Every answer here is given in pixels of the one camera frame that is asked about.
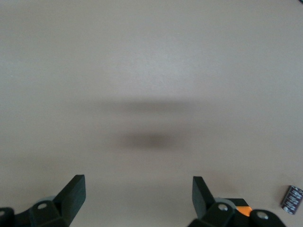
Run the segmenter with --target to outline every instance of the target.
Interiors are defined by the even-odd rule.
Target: bolt
[[[219,204],[218,208],[222,211],[228,211],[228,207],[225,204]]]
[[[262,211],[257,212],[257,216],[261,219],[265,219],[265,220],[268,219],[268,215]]]

